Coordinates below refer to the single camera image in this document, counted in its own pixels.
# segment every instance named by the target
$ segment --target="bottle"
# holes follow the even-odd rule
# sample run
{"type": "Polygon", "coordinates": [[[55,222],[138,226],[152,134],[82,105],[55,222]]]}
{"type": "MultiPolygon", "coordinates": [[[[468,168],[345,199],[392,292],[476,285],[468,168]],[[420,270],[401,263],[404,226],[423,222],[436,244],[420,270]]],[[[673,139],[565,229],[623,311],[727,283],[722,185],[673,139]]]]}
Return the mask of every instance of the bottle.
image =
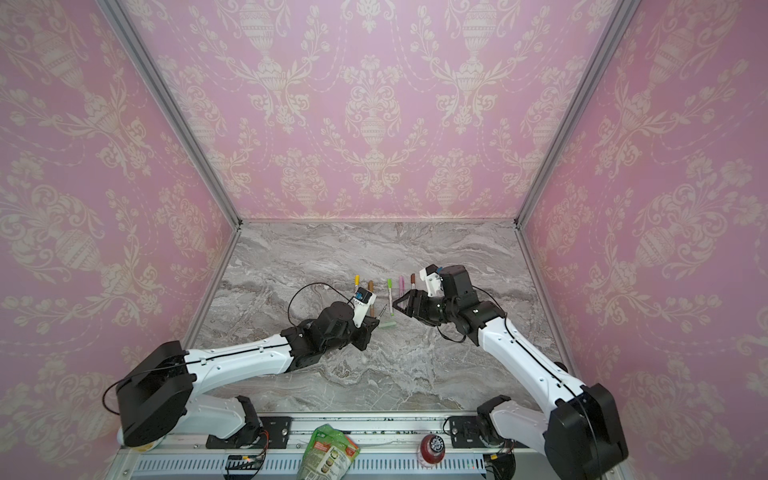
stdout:
{"type": "Polygon", "coordinates": [[[424,468],[433,468],[445,457],[445,442],[440,435],[429,434],[422,439],[416,458],[424,468]]]}

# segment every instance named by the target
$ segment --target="pen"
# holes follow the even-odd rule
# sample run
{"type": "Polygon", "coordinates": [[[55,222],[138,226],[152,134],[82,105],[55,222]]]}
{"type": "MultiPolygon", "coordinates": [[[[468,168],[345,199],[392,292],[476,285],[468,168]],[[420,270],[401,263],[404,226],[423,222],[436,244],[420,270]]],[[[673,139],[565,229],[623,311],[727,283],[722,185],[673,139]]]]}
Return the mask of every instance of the pen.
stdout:
{"type": "MultiPolygon", "coordinates": [[[[368,280],[368,291],[373,293],[373,280],[368,280]]],[[[371,310],[370,310],[371,316],[376,316],[376,314],[373,311],[373,304],[371,303],[371,310]]]]}
{"type": "Polygon", "coordinates": [[[392,279],[386,279],[386,285],[389,289],[389,316],[395,316],[395,312],[392,311],[392,279]]]}

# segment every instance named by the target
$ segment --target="green plastic pouch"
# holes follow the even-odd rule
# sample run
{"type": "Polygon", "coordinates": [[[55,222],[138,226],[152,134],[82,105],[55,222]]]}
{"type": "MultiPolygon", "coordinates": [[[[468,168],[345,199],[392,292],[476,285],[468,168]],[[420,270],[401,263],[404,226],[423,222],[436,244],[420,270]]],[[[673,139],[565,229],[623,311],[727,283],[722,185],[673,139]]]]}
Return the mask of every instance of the green plastic pouch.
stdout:
{"type": "Polygon", "coordinates": [[[339,480],[360,453],[360,447],[327,423],[312,432],[296,480],[339,480]]]}

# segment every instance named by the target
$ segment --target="pink wall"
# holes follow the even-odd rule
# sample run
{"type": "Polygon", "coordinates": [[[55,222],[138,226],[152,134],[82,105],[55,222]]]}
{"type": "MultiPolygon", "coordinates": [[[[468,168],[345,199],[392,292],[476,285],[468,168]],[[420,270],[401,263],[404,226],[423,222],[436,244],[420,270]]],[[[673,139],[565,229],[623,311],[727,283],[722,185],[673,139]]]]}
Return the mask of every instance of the pink wall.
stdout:
{"type": "Polygon", "coordinates": [[[642,2],[527,235],[635,478],[768,478],[768,4],[642,2]]]}
{"type": "Polygon", "coordinates": [[[245,218],[514,217],[615,0],[124,0],[245,218]]]}
{"type": "Polygon", "coordinates": [[[2,476],[98,480],[102,391],[185,334],[231,230],[94,2],[2,2],[0,45],[2,476]]]}

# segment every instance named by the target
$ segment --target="damask pattern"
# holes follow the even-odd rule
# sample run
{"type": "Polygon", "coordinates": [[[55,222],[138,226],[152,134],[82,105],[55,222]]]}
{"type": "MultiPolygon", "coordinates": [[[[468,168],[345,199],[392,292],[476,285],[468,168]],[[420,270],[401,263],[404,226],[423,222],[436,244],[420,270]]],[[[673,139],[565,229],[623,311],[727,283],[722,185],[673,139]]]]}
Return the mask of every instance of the damask pattern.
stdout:
{"type": "Polygon", "coordinates": [[[765,5],[643,2],[526,234],[635,478],[766,478],[765,5]]]}
{"type": "MultiPolygon", "coordinates": [[[[184,335],[231,229],[94,2],[0,2],[0,46],[0,461],[103,478],[102,392],[184,335]]],[[[165,66],[230,127],[198,72],[165,66]]]]}
{"type": "Polygon", "coordinates": [[[242,217],[381,219],[514,217],[615,0],[123,3],[242,217]]]}

